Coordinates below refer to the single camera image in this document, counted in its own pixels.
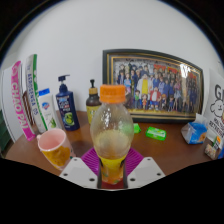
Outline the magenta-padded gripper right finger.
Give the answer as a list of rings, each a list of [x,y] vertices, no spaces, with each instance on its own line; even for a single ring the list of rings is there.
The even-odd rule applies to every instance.
[[[133,148],[127,154],[124,172],[127,189],[143,187],[165,176],[152,157],[143,157]]]

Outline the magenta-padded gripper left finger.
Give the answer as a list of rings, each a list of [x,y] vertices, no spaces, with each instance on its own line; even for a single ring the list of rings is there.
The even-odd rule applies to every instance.
[[[99,158],[95,150],[90,149],[82,157],[74,157],[60,177],[84,188],[97,189],[98,174]]]

